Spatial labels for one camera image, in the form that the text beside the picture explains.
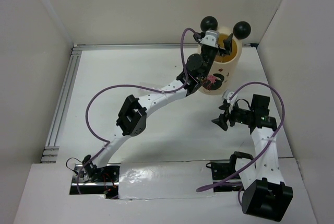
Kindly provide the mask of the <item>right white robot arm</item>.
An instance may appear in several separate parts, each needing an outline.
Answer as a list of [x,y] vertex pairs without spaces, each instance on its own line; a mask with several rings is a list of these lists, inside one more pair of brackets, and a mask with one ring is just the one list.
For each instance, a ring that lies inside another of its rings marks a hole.
[[213,123],[227,131],[236,123],[246,125],[255,147],[255,155],[236,151],[228,163],[210,162],[214,182],[223,180],[215,191],[242,190],[242,212],[259,218],[280,222],[293,198],[281,174],[275,131],[277,121],[269,115],[270,98],[253,95],[247,109],[238,106],[233,92],[226,92],[219,108],[223,113]]

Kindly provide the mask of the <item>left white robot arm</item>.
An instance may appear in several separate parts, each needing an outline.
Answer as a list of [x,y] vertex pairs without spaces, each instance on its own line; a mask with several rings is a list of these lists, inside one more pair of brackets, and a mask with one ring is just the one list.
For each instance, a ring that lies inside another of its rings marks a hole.
[[192,54],[188,59],[182,58],[183,70],[171,83],[161,89],[146,88],[150,93],[146,96],[126,97],[118,113],[113,137],[107,140],[94,132],[89,123],[89,110],[94,100],[104,92],[118,88],[119,85],[110,86],[99,91],[88,103],[85,111],[86,126],[90,133],[104,142],[103,147],[94,156],[87,155],[82,161],[84,175],[92,182],[100,180],[110,158],[129,138],[138,136],[146,128],[147,118],[158,109],[176,100],[184,99],[208,81],[209,72],[217,55],[227,56],[233,50],[232,33],[219,43],[218,31],[194,32],[194,39],[201,46],[200,53]]

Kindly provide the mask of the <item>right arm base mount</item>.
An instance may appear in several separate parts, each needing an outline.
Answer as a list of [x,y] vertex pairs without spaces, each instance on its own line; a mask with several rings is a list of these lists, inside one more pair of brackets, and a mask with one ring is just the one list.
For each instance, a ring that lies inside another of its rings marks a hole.
[[[217,183],[229,175],[233,174],[235,170],[228,161],[211,161],[206,164],[206,168],[211,171],[212,180]],[[242,188],[242,183],[239,175],[227,181],[227,185],[218,186],[213,189],[216,192],[232,192],[238,191]]]

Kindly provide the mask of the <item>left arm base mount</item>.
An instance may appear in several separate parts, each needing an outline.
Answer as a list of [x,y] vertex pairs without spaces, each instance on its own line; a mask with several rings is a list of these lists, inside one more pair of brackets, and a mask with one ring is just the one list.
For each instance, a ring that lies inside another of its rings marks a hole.
[[70,195],[104,195],[106,199],[119,199],[119,165],[107,165],[97,169],[91,176],[77,158],[68,158],[65,167],[73,173]]

